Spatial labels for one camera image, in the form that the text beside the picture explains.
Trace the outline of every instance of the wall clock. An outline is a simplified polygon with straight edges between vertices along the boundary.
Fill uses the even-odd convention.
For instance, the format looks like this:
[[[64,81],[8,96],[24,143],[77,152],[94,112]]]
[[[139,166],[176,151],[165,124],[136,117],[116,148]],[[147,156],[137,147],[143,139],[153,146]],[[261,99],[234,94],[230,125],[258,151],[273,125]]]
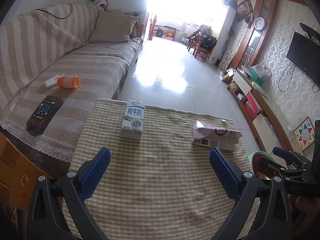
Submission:
[[[266,27],[266,21],[262,17],[259,17],[254,22],[254,28],[258,31],[261,31]]]

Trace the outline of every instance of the glass panel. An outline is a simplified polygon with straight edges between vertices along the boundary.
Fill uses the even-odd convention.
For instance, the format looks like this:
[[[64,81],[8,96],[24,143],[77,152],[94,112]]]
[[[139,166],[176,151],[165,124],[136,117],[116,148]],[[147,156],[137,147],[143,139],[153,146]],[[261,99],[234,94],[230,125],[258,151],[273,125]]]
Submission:
[[[271,4],[272,4],[272,0],[263,0],[262,9],[259,14],[259,17],[262,17],[265,20],[268,19],[269,12],[271,9]],[[252,58],[252,55],[253,55],[253,53],[254,53],[255,49],[257,48],[257,45],[260,41],[262,32],[263,32],[263,30],[261,30],[261,31],[254,30],[253,31],[252,37],[249,41],[249,44],[248,44],[238,66],[247,67],[247,65],[249,64],[249,62]]]

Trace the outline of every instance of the lace trim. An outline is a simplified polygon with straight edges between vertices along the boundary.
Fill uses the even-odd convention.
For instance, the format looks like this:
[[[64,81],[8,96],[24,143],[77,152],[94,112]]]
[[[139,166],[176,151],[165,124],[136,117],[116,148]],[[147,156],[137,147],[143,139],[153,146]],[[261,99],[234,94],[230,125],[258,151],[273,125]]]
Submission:
[[[33,149],[58,160],[71,163],[73,153],[76,149],[75,146],[61,143],[44,135],[34,137],[30,135],[24,127],[9,121],[6,117],[2,119],[1,127]]]

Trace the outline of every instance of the silver bolt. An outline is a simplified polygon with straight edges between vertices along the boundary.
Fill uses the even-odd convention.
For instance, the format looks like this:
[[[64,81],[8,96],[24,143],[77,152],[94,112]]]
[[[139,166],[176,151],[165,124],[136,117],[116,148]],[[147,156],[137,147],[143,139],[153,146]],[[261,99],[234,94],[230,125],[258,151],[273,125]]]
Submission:
[[[68,174],[67,174],[67,176],[68,176],[69,178],[73,178],[75,175],[76,175],[76,172],[75,172],[75,171],[69,171]]]
[[[281,182],[281,178],[278,177],[278,176],[275,176],[275,181],[276,181],[276,182]]]
[[[244,173],[244,176],[245,176],[246,178],[252,178],[252,173],[251,173],[250,171],[246,171],[246,172]]]
[[[38,178],[39,181],[44,181],[45,180],[45,176],[44,175],[41,175],[39,178]]]

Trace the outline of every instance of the blue gripper pad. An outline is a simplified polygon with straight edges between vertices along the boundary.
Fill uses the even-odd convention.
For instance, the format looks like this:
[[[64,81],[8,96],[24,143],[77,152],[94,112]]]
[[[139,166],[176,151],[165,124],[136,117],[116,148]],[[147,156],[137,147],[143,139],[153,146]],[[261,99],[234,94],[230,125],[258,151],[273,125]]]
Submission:
[[[103,148],[92,161],[89,161],[93,163],[80,181],[78,195],[82,202],[84,202],[85,199],[92,197],[103,174],[110,164],[110,159],[110,151],[107,148]]]
[[[241,197],[240,181],[229,168],[227,161],[216,149],[209,152],[209,161],[228,197],[238,202]]]

